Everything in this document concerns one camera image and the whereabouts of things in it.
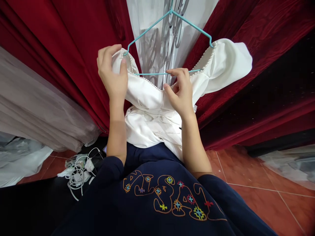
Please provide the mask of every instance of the forearm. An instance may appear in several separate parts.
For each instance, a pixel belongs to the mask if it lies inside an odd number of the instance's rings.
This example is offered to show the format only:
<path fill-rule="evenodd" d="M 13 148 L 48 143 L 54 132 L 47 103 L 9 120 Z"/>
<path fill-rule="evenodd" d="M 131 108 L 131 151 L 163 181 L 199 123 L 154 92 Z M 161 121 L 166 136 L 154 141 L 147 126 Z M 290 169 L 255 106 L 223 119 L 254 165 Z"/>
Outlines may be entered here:
<path fill-rule="evenodd" d="M 182 117 L 181 129 L 185 167 L 195 178 L 211 174 L 211 164 L 202 145 L 194 113 Z"/>
<path fill-rule="evenodd" d="M 110 100 L 109 135 L 107 142 L 107 156 L 119 158 L 123 165 L 126 162 L 127 141 L 124 115 L 124 101 Z"/>

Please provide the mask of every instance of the pearl trim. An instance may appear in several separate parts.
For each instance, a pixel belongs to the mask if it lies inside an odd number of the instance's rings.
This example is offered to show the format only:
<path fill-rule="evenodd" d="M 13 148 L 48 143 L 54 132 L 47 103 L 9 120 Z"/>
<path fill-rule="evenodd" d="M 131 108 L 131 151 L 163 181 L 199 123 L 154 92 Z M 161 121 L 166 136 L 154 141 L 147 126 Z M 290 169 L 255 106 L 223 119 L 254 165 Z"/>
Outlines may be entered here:
<path fill-rule="evenodd" d="M 217 43 L 214 42 L 213 45 L 214 45 L 214 46 L 213 46 L 213 50 L 212 50 L 211 56 L 210 56 L 210 58 L 208 59 L 208 62 L 206 63 L 206 65 L 203 66 L 200 71 L 195 72 L 195 73 L 192 74 L 190 77 L 192 77 L 192 76 L 194 76 L 194 75 L 196 75 L 196 74 L 202 73 L 203 70 L 207 67 L 207 65 L 210 64 L 210 62 L 211 62 L 211 60 L 212 60 L 212 58 L 213 58 L 214 52 L 215 52 L 215 50 L 216 50 L 216 48 L 217 48 Z M 124 51 L 121 52 L 121 57 L 122 57 L 122 58 L 123 58 L 123 55 L 124 55 L 126 52 L 127 52 L 127 50 L 124 50 Z M 203 53 L 202 57 L 199 59 L 199 61 L 197 62 L 197 64 L 194 66 L 194 68 L 193 68 L 192 70 L 194 70 L 194 69 L 198 66 L 199 62 L 200 62 L 201 59 L 204 57 L 204 55 L 205 55 L 205 52 Z M 135 77 L 138 77 L 138 78 L 141 78 L 141 79 L 144 79 L 144 80 L 148 81 L 148 82 L 149 82 L 152 86 L 154 86 L 158 91 L 163 92 L 163 90 L 161 90 L 161 89 L 159 89 L 157 86 L 155 86 L 150 80 L 148 80 L 148 79 L 146 79 L 146 78 L 144 78 L 144 77 L 141 77 L 140 75 L 135 75 L 135 73 L 134 73 L 134 71 L 133 71 L 133 68 L 132 68 L 132 64 L 133 64 L 133 63 L 132 63 L 132 57 L 131 57 L 131 54 L 130 54 L 130 53 L 128 53 L 128 58 L 129 58 L 129 60 L 130 60 L 130 65 L 131 65 L 131 70 L 130 70 L 130 69 L 127 69 L 128 74 L 131 74 L 131 75 L 133 75 L 133 76 L 135 76 Z"/>

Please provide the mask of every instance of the woman's left hand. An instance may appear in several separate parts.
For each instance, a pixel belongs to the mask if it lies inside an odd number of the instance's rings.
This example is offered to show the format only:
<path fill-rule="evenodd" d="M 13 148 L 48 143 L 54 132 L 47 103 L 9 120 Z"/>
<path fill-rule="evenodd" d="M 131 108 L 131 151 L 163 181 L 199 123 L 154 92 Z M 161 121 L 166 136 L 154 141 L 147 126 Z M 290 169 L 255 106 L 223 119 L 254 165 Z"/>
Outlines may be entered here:
<path fill-rule="evenodd" d="M 112 71 L 112 56 L 121 49 L 121 44 L 115 44 L 98 51 L 97 67 L 110 100 L 124 102 L 128 88 L 126 60 L 122 59 L 120 73 Z"/>

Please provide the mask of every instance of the navy sleeve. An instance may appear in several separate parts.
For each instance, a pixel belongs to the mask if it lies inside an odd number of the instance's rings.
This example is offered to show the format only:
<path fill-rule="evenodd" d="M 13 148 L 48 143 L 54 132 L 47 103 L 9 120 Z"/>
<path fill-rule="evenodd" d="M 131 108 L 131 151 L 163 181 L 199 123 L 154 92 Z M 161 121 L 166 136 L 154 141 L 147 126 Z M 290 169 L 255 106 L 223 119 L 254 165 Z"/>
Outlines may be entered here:
<path fill-rule="evenodd" d="M 112 182 L 120 180 L 123 172 L 124 165 L 119 158 L 115 156 L 105 157 L 92 183 L 96 182 L 95 184 L 100 187 L 106 187 Z"/>
<path fill-rule="evenodd" d="M 244 235 L 277 235 L 226 182 L 214 175 L 203 175 L 198 181 Z"/>

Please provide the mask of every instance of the hand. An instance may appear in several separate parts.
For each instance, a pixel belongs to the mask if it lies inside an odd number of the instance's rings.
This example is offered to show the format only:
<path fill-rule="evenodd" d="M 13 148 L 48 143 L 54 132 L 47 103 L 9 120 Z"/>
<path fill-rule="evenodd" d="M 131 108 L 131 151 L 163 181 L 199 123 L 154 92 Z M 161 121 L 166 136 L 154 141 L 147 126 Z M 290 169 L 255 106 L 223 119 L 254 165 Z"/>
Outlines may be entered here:
<path fill-rule="evenodd" d="M 112 71 L 112 56 L 121 49 L 121 44 L 115 44 L 98 51 L 98 74 L 106 88 L 109 99 L 124 102 L 128 88 L 128 74 L 126 60 L 122 59 L 120 74 Z"/>
<path fill-rule="evenodd" d="M 172 107 L 182 119 L 194 114 L 193 89 L 188 69 L 177 68 L 167 70 L 166 72 L 171 73 L 172 76 L 177 76 L 177 83 L 173 86 L 173 89 L 168 84 L 163 85 Z"/>

